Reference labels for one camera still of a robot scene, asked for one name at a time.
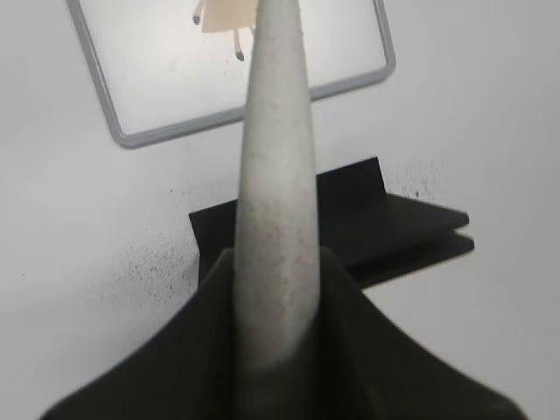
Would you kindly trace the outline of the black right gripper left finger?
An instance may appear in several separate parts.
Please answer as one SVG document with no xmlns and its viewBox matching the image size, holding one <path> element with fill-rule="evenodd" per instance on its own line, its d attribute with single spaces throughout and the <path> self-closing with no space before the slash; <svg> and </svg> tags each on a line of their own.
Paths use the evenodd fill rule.
<svg viewBox="0 0 560 420">
<path fill-rule="evenodd" d="M 55 403 L 45 419 L 234 418 L 234 252 L 144 345 Z"/>
</svg>

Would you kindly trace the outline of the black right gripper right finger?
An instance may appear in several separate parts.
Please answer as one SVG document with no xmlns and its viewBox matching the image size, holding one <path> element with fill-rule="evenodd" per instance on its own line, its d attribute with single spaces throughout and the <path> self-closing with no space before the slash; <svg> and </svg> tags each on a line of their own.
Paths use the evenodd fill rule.
<svg viewBox="0 0 560 420">
<path fill-rule="evenodd" d="M 516 402 L 414 341 L 317 250 L 318 309 L 290 362 L 298 419 L 524 419 Z"/>
</svg>

